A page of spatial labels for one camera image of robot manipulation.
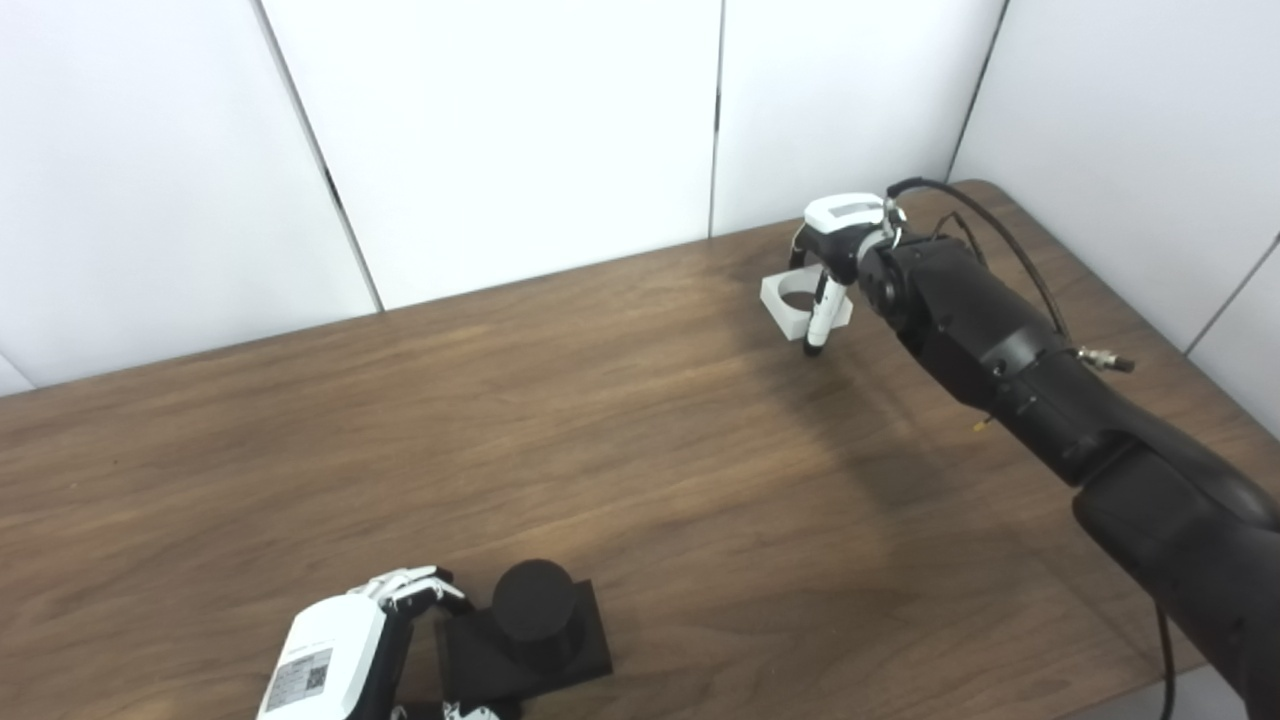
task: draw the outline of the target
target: white wall panel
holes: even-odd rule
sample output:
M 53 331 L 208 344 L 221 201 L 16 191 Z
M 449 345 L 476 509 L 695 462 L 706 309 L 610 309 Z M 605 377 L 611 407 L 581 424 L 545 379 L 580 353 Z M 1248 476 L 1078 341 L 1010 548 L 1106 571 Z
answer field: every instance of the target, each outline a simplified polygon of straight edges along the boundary
M 1002 0 L 728 0 L 714 232 L 951 161 Z
M 247 1 L 0 15 L 0 337 L 32 382 L 372 310 Z
M 719 0 L 266 0 L 388 307 L 705 237 Z
M 951 179 L 1002 186 L 1179 347 L 1280 223 L 1280 3 L 1012 0 Z
M 1196 345 L 1190 359 L 1280 438 L 1280 250 Z
M 13 363 L 0 355 L 0 396 L 28 389 L 35 389 L 35 387 L 13 366 Z

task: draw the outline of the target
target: black block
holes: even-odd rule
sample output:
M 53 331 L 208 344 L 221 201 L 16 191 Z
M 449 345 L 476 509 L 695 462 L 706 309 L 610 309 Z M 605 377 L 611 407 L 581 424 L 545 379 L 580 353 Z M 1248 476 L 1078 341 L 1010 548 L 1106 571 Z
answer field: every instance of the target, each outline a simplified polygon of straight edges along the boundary
M 449 618 L 436 635 L 453 701 L 529 700 L 613 673 L 591 582 L 545 560 L 508 570 L 493 607 Z

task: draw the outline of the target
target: white plastic bracket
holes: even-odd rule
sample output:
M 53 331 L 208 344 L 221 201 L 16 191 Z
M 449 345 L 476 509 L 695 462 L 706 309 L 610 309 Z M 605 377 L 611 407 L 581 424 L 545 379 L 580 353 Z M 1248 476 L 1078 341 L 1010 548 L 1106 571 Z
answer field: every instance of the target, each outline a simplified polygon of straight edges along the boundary
M 773 315 L 773 322 L 782 329 L 787 340 L 800 340 L 809 332 L 809 310 L 796 310 L 782 300 L 783 295 L 792 292 L 808 292 L 813 295 L 818 290 L 818 281 L 822 278 L 822 265 L 809 265 L 799 270 L 788 270 L 769 275 L 760 281 L 760 300 Z M 854 314 L 854 304 L 847 293 L 836 310 L 836 319 L 831 329 L 842 328 L 849 324 L 849 318 Z

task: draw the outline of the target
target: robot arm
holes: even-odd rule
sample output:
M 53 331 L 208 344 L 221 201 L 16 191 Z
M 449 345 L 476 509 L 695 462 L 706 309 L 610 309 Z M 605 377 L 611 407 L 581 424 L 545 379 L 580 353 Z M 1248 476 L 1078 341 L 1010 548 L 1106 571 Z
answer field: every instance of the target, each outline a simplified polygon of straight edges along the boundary
M 968 245 L 911 233 L 892 202 L 878 215 L 822 232 L 806 213 L 792 263 L 812 251 L 828 282 L 856 282 L 952 397 L 998 420 L 1078 488 L 1073 510 L 1089 537 L 1183 629 L 1253 720 L 1280 717 L 1275 501 L 1111 389 L 1085 363 L 1126 361 L 1073 347 Z

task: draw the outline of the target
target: wood grain surface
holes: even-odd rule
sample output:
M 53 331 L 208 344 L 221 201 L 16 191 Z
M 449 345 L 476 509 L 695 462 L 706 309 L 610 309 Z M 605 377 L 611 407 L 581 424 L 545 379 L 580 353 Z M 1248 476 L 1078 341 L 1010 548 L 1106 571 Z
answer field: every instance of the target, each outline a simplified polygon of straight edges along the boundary
M 1116 386 L 1280 491 L 1270 436 L 966 187 L 1076 340 L 1139 360 Z M 758 293 L 792 229 L 4 398 L 0 715 L 252 717 L 311 602 L 425 562 L 488 602 L 529 557 L 595 582 L 616 666 L 531 719 L 1039 720 L 1153 682 L 1151 603 L 1068 488 L 864 306 L 820 359 L 782 340 Z M 438 691 L 431 642 L 406 698 Z

